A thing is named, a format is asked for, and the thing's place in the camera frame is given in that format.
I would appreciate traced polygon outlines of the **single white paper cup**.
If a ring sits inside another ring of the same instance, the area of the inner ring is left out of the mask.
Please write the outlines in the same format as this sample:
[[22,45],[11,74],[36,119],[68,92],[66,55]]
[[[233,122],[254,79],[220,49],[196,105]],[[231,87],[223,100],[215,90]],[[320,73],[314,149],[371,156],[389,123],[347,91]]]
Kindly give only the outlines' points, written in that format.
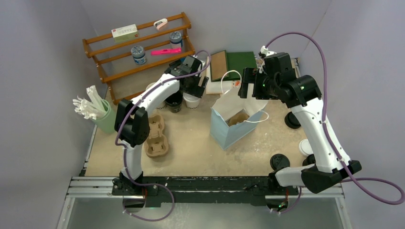
[[186,106],[189,109],[197,109],[199,104],[200,104],[200,98],[187,94],[187,93],[183,93],[183,99],[186,102]]

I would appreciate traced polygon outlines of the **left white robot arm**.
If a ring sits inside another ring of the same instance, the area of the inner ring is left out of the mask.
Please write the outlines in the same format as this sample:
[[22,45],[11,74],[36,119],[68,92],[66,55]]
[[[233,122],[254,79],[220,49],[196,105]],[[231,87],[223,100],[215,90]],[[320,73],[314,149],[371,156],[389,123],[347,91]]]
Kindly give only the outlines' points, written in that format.
[[123,168],[119,179],[130,195],[142,190],[140,180],[142,144],[149,136],[149,115],[169,96],[180,90],[181,81],[199,76],[210,62],[204,62],[195,55],[188,55],[183,61],[170,64],[161,77],[141,95],[122,99],[117,106],[115,144],[123,148]]

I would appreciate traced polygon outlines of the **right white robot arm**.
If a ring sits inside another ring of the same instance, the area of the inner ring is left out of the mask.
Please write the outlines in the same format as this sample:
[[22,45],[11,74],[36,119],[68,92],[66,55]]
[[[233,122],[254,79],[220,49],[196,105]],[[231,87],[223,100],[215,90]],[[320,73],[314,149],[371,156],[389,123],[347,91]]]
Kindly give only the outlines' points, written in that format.
[[301,186],[317,194],[361,171],[361,163],[350,159],[334,131],[324,132],[324,126],[330,124],[322,111],[324,104],[316,80],[310,75],[297,77],[290,56],[285,52],[265,57],[264,65],[262,71],[243,69],[238,96],[247,98],[252,84],[255,99],[278,99],[284,103],[303,128],[315,156],[314,164],[271,172],[269,190],[280,194],[288,186]]

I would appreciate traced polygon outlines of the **light blue paper bag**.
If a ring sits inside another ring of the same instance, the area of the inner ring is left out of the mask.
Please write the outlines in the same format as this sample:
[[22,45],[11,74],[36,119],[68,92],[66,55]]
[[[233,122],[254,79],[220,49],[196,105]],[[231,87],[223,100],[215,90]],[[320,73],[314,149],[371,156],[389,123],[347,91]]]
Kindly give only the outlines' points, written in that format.
[[222,150],[229,148],[253,131],[258,123],[269,118],[265,111],[267,100],[257,100],[252,96],[239,97],[241,79],[237,86],[223,92],[211,107],[210,135]]

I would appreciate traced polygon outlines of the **white cup stack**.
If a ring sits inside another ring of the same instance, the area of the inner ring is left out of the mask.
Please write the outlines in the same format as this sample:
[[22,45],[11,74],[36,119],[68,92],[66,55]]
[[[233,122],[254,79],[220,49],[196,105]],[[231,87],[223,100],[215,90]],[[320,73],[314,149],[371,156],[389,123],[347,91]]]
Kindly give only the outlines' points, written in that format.
[[[154,83],[150,83],[150,84],[146,87],[145,90],[148,90],[148,89],[151,88],[153,85],[154,85]],[[166,103],[165,103],[165,101],[163,101],[162,103],[160,103],[160,104],[156,107],[157,110],[162,110],[162,109],[165,109],[165,108],[166,108]]]

